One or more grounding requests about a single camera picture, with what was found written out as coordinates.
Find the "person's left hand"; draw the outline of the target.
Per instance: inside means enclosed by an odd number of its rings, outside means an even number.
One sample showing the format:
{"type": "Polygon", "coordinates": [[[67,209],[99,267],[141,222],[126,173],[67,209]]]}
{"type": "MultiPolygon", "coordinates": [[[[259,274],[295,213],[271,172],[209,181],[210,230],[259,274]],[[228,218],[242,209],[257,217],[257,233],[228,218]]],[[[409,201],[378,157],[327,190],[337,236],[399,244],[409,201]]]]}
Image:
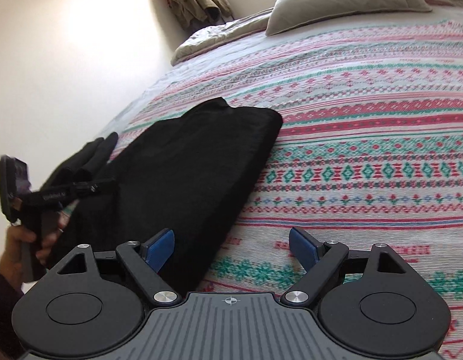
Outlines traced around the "person's left hand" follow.
{"type": "MultiPolygon", "coordinates": [[[[52,246],[56,243],[58,238],[61,236],[62,230],[56,228],[51,231],[44,239],[39,242],[38,251],[35,254],[35,257],[38,258],[38,261],[45,265],[47,258],[49,257],[52,246]]],[[[27,229],[23,225],[10,225],[7,229],[4,252],[0,258],[0,265],[5,266],[16,266],[21,262],[21,247],[24,244],[31,244],[35,242],[37,235],[27,229]]]]}

